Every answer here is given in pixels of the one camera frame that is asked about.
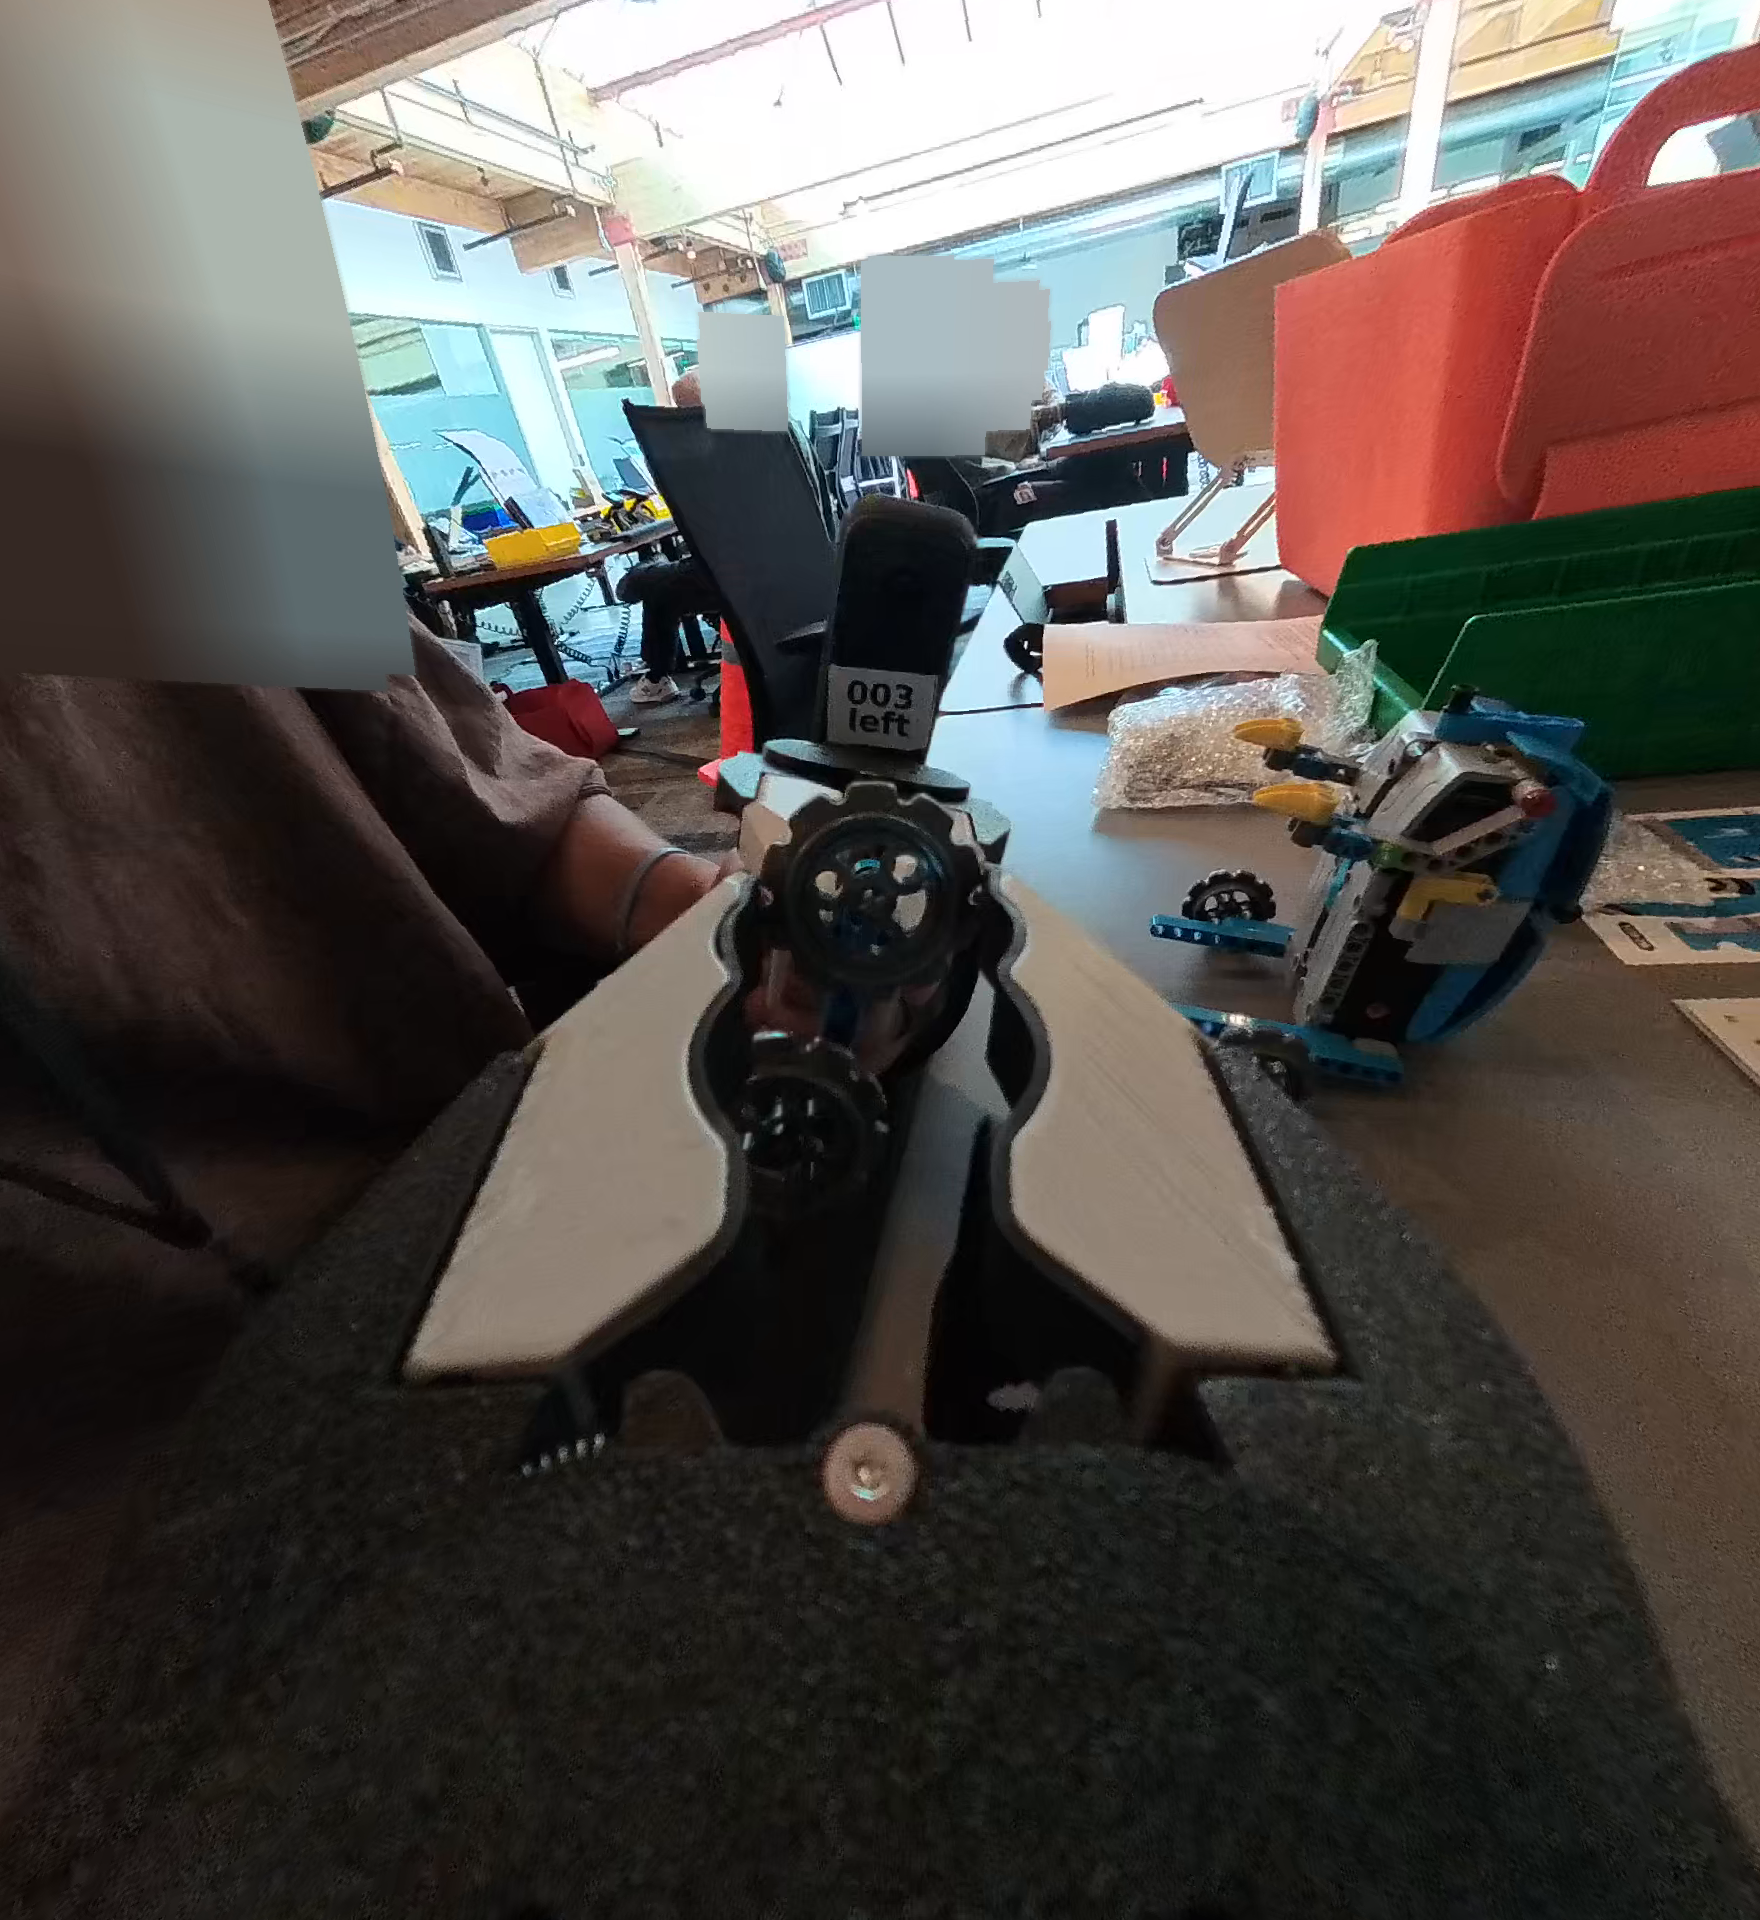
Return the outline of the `paper sheet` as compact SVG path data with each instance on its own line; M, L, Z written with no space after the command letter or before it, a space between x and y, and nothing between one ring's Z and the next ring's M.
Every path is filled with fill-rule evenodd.
M1040 643L1042 708L1061 713L1140 688L1243 674L1300 675L1318 668L1323 618L1049 626Z

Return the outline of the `large black toy wheel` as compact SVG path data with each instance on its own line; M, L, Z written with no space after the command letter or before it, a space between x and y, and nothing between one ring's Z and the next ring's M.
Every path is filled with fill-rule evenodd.
M939 982L971 933L985 867L968 817L856 781L796 808L759 883L796 973L875 996Z

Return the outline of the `small black toy wheel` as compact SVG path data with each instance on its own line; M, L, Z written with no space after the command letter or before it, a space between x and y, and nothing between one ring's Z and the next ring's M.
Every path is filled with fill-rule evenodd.
M760 1202L794 1210L860 1188L889 1134L879 1080L845 1046L789 1030L754 1037L732 1123Z

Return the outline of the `person's left forearm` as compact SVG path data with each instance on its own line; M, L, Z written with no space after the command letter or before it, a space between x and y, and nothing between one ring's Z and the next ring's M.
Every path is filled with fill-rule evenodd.
M613 952L619 901L634 870L661 846L671 844L617 799L605 792L584 797L572 808L535 888L533 921L540 945L606 971L629 960L635 952L625 960ZM678 876L684 911L676 920L742 872L737 851L717 858L686 853Z

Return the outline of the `small grey box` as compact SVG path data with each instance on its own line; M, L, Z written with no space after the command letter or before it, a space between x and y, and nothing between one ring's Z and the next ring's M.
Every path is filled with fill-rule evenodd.
M1001 589L1006 597L1015 626L1005 638L1005 651L1012 668L1029 678L1040 679L1045 668L1045 643L1057 626L1075 626L1091 622L1125 623L1129 618L1123 544L1119 518L1108 517L1103 525L1104 534L1104 571L1098 580L1076 583L1047 586L1032 563L1015 551L1001 574Z

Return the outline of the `black office chair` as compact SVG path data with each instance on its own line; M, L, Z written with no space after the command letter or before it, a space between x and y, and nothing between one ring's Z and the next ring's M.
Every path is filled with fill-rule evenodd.
M793 426L713 430L699 407L624 405L691 556L713 582L753 714L753 743L809 736L837 548Z

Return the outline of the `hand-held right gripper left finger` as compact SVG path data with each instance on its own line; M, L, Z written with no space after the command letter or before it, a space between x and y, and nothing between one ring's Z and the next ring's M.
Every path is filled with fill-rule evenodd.
M536 1041L402 1359L403 1379L593 1362L744 1223L744 1155L695 1054L744 986L734 873Z

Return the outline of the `grey wrist band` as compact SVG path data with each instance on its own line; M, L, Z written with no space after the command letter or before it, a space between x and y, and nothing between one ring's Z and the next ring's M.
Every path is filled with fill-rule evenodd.
M613 940L613 952L619 960L650 946L684 911L684 903L678 903L682 892L678 876L686 860L686 851L661 846L629 876L619 901Z

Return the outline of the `wooden background table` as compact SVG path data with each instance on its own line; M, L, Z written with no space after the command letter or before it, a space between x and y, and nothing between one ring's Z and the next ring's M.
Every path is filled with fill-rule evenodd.
M613 603L609 568L616 560L629 560L667 548L678 540L674 521L656 521L616 540L588 543L570 554L547 554L508 566L482 566L446 580L421 577L414 583L414 599L446 614L451 619L506 608L520 640L533 649L547 684L562 684L569 672L560 658L557 627L548 619L543 594L567 582L586 580L603 589Z

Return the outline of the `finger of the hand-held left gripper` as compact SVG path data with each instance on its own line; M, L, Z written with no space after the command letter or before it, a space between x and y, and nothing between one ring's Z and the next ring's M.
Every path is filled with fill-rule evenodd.
M805 808L805 781L759 778L741 817L739 856L744 872L769 894L776 853L793 841L793 817Z
M948 1045L966 1020L976 988L997 991L998 971L1011 946L1011 921L1006 905L998 900L979 900L968 931L951 956L951 966L943 981L934 988L931 999L919 1006L904 1035L902 1051L895 1054L897 1073L915 1073L925 1070L934 1058Z

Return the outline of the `blue printed sticker sheet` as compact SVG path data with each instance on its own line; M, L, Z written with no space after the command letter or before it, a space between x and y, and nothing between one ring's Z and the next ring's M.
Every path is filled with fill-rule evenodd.
M1760 966L1760 807L1617 820L1583 921L1627 966Z

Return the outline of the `bubble wrap bag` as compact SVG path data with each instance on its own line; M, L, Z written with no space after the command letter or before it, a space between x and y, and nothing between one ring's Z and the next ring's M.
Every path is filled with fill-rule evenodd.
M1304 746L1353 758L1373 743L1376 664L1378 646L1365 642L1330 674L1215 675L1117 704L1092 808L1177 811L1250 799L1275 774L1266 749L1237 734L1253 722L1294 722Z

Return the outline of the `person's brown shirt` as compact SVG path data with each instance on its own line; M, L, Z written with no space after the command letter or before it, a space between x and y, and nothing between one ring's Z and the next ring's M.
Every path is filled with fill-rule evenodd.
M535 888L597 792L423 632L381 692L0 678L0 960L214 1240L0 1179L0 1827L249 1293L527 1043Z

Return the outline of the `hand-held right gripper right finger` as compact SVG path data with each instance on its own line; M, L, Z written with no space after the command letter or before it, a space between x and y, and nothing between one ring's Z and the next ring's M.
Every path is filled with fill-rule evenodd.
M1336 1341L1199 1030L1024 882L990 892L1012 1244L1177 1374L1330 1375Z

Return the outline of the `blue grey toy robot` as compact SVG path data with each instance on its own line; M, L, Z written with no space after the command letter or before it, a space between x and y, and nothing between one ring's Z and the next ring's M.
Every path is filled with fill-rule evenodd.
M1583 758L1585 724L1468 685L1406 714L1354 758L1292 719L1236 736L1273 781L1253 805L1318 864L1298 926L1250 870L1214 870L1151 920L1151 938L1285 962L1285 1020L1183 1006L1217 1049L1283 1092L1396 1088L1404 1043L1438 1045L1503 1004L1556 926L1583 913L1612 826L1612 788Z

